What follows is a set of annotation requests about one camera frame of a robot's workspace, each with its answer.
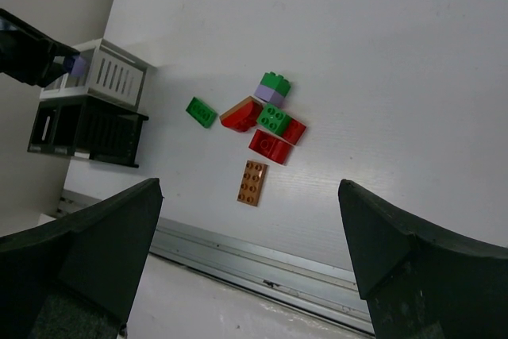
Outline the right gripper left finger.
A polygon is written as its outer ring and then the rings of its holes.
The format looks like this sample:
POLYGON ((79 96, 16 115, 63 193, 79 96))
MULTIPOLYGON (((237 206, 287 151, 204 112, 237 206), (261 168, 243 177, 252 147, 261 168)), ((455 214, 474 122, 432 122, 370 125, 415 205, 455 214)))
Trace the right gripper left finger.
POLYGON ((3 338, 116 338, 126 327, 163 195, 147 179, 1 239, 3 338))

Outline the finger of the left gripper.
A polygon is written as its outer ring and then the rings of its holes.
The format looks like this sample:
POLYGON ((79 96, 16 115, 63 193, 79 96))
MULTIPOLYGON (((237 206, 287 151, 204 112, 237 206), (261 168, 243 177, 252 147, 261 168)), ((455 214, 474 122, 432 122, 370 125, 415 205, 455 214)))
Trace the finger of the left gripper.
POLYGON ((1 10, 1 72, 30 86, 47 87, 66 75, 63 61, 79 51, 1 10))

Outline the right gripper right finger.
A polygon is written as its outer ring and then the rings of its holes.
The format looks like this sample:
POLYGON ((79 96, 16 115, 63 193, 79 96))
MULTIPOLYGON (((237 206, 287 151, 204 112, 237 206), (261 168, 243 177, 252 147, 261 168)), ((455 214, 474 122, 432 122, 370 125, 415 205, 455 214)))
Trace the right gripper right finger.
POLYGON ((394 206, 351 180, 338 200, 377 338, 505 338, 507 250, 394 206))

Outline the small purple lego brick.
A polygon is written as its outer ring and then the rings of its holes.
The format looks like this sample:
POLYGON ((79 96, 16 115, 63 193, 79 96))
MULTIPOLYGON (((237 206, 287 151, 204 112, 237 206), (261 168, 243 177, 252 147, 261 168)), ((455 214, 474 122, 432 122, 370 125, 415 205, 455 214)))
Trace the small purple lego brick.
POLYGON ((66 56, 63 60, 63 69, 73 77, 83 76, 87 69, 87 61, 80 55, 66 56))

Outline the green and purple lego stack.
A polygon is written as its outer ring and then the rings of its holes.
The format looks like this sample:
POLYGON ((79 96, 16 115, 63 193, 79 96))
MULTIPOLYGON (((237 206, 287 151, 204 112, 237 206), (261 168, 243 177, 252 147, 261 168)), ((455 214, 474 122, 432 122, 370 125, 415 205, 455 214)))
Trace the green and purple lego stack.
POLYGON ((254 95, 260 100, 280 108, 283 106, 290 90, 290 82, 282 75, 271 71, 263 75, 254 95))

